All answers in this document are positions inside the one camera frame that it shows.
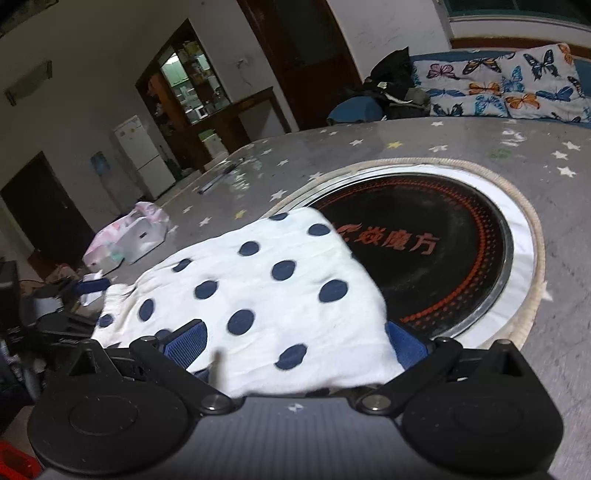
butterfly print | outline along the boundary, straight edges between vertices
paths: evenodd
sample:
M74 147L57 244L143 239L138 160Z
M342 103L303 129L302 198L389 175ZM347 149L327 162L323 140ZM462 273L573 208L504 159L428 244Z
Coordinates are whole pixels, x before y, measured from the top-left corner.
M536 109L540 108L538 98L533 93L526 93L523 97L509 96L505 99L509 103L509 107L519 109L523 105L533 106Z
M444 110L438 103L433 104L433 111L438 116L462 116L464 115L464 107L461 103L456 103L451 110Z
M560 51L564 55L564 61L566 63L568 63L569 65L572 65L574 62L573 62L573 56L570 54L570 47L566 43L559 43L558 48L560 49Z
M482 115L486 107L489 105L493 105L497 109L499 109L505 115L508 115L507 108L505 104L497 98L495 95L478 95L476 97L476 103L474 107L474 114L475 115Z
M503 93L508 92L525 92L525 86L523 85L523 75L521 74L521 67L517 65L513 69L513 73L511 74L511 78L508 79L506 77L501 78L501 83L503 85Z
M572 83L574 87L577 89L577 93L579 94L579 96L581 98L585 98L585 93L583 91L583 86L581 85L581 82L578 81L575 77L571 77L570 75L567 76L567 78L569 82Z
M549 72L554 77L559 76L558 69L552 65L554 63L554 53L552 53L552 50L548 50L545 53L544 61L542 62L533 58L529 53L524 53L523 58L530 64L534 80L540 80L544 72Z
M439 89L439 88L431 88L427 90L427 93L432 97L439 97L443 95L449 95L451 97L465 97L466 94L461 92L460 90L446 90L446 89Z
M452 80L459 80L459 78L456 77L456 74L453 73L453 65L433 63L429 69L429 73L427 73L427 78L434 79L437 77L447 77Z
M553 102L570 102L570 96L573 94L573 89L571 87L563 87L556 93L538 90L535 94L538 97L546 98Z
M556 118L556 120L560 120L561 122L564 122L565 124L568 124L568 123L578 124L581 121L581 117L579 117L579 116L574 117L572 120L565 120L556 112L550 112L550 115L552 115L554 118Z
M464 75L468 75L469 73L474 72L474 70L476 70L480 65L490 68L493 72L501 72L501 68L496 62L496 59L474 59L469 60L468 63L466 63L462 73Z
M485 83L483 86L480 86L477 83L471 83L469 87L470 90L468 90L468 93L470 95L478 95L479 93L491 93L498 97L501 96L501 87L496 82Z

pink plastic bag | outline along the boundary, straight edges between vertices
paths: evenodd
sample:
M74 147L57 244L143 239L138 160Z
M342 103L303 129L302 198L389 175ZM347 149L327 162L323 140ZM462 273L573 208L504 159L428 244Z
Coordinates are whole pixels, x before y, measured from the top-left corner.
M84 264L93 272L106 274L124 258L133 263L161 244L169 227L170 218L162 208L138 202L126 216L95 235L84 254Z

navy blue dot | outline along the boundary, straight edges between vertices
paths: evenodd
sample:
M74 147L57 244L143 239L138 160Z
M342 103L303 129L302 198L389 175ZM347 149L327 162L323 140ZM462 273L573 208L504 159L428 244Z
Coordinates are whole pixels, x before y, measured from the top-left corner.
M154 301L152 299L148 299L143 302L142 306L139 308L139 318L143 322L147 322L152 314L154 313Z
M252 310L238 310L228 320L228 332L233 335L243 335L252 327L255 314Z
M103 315L101 318L99 318L99 327L108 327L111 323L113 323L113 320L115 320L113 316L107 313L106 315Z
M192 260L190 258L183 258L178 263L178 265L173 267L173 272L180 272L181 270L184 270L185 268L187 268L187 265L189 265L191 262L192 262Z
M275 220L276 222L278 222L279 220L283 220L285 217L287 217L287 212L272 215L269 217L269 220Z
M279 356L279 360L275 363L275 366L280 370L291 370L302 363L307 351L308 347L303 343L291 346Z
M162 330L158 330L156 332L156 335L154 335L158 340L164 340L168 335L170 335L172 332L170 330L167 330L166 328L162 329Z
M205 300L211 297L217 290L215 280L204 281L201 285L195 287L195 298Z
M293 260L283 260L273 265L271 275L275 280L287 280L294 274L296 262Z
M349 287L347 286L347 282L342 280L330 280L322 285L320 293L318 294L318 299L323 303L340 300L347 295L348 290Z
M243 257L250 257L251 255L257 253L259 249L259 244L256 242L246 242L245 244L242 244L238 253Z
M308 228L308 234L313 236L322 236L330 233L330 228L326 225L322 225L322 223L315 223L310 228Z

red stool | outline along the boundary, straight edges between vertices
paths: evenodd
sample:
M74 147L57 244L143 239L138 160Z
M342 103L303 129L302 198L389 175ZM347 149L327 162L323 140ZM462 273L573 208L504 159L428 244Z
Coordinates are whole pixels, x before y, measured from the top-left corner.
M0 478L31 480L41 473L41 465L7 442L0 442Z

window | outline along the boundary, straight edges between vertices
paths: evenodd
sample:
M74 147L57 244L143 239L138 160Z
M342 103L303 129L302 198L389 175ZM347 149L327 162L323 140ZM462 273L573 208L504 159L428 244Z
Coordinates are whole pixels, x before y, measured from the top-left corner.
M591 25L591 0L444 0L450 17L532 15Z

